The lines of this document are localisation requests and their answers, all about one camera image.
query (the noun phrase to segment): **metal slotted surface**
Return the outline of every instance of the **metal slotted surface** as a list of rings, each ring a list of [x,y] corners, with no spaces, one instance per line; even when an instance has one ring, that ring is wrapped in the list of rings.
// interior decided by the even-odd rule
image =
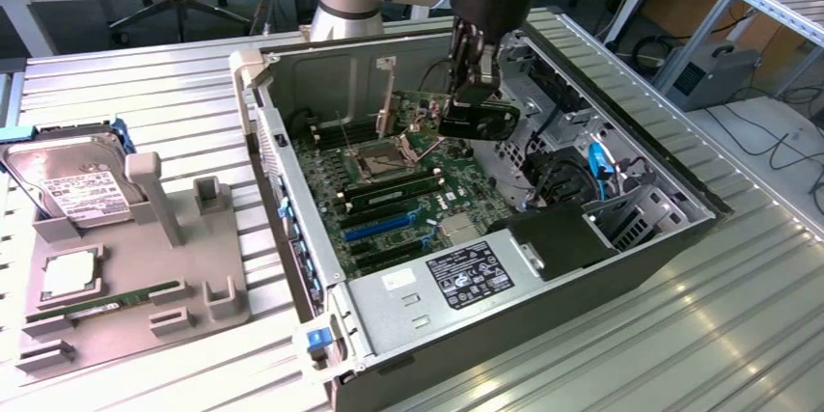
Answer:
[[[773,201],[766,187],[755,188],[723,148],[702,141],[570,21],[547,13],[533,13],[530,21],[735,214],[637,290],[393,410],[819,407],[824,253],[805,219]],[[449,24],[434,19],[387,29]],[[231,184],[254,320],[23,390],[0,377],[0,409],[47,410],[57,403],[70,410],[327,409],[321,387],[299,378],[291,353],[297,319],[241,149],[225,60],[239,47],[297,40],[285,35],[29,62],[21,124],[83,122],[118,112],[138,149],[163,159],[166,190],[209,173]],[[7,263],[0,288],[18,283],[26,267],[30,231],[17,218],[27,217],[27,208],[10,191],[0,223],[0,259]],[[3,361],[14,354],[13,301],[9,290],[0,299]],[[0,372],[7,375],[9,368],[6,362]],[[1,402],[6,397],[14,399]]]
[[[824,47],[824,0],[742,0]]]

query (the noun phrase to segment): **office chair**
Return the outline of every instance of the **office chair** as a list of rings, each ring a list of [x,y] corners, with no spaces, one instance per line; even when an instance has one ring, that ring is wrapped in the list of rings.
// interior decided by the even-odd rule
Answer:
[[[247,34],[250,21],[238,14],[233,14],[225,7],[229,5],[227,0],[217,0],[217,7],[203,4],[198,0],[162,0],[154,3],[153,0],[141,0],[142,9],[126,16],[125,18],[111,21],[107,25],[107,30],[111,36],[111,41],[118,45],[129,44],[129,33],[122,31],[122,28],[133,25],[138,21],[165,12],[174,10],[177,18],[177,41],[185,42],[185,26],[183,22],[187,18],[187,11],[195,10],[218,18],[226,19],[243,27],[242,34]]]

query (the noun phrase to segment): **motherboard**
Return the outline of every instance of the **motherboard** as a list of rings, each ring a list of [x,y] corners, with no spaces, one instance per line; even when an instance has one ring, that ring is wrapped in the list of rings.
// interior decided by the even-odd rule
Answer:
[[[467,142],[437,135],[443,102],[394,92],[375,118],[311,126],[294,140],[350,278],[471,240],[511,214]]]

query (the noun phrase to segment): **metal shelf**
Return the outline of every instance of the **metal shelf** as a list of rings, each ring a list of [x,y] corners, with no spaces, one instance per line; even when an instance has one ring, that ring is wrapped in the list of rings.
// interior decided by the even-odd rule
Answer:
[[[686,67],[689,59],[697,47],[703,43],[711,32],[713,26],[718,23],[718,19],[726,14],[730,2],[733,0],[718,0],[709,14],[703,18],[693,38],[686,46],[671,60],[663,65],[663,69],[655,78],[655,87],[662,94],[666,93],[681,71]],[[795,31],[805,39],[814,43],[818,47],[824,47],[824,0],[741,0],[767,15],[778,23]],[[811,59],[817,58],[819,49],[811,54]],[[789,79],[793,80],[810,64],[811,60],[805,60],[801,66],[790,73]],[[787,82],[779,86],[779,90],[785,90]]]

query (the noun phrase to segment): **hard drive label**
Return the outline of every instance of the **hard drive label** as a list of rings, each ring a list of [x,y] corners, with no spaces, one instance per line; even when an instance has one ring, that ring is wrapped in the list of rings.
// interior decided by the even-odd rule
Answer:
[[[514,287],[485,241],[426,261],[451,309],[462,309]]]
[[[42,187],[71,221],[94,219],[129,210],[123,193],[107,171],[45,179]]]

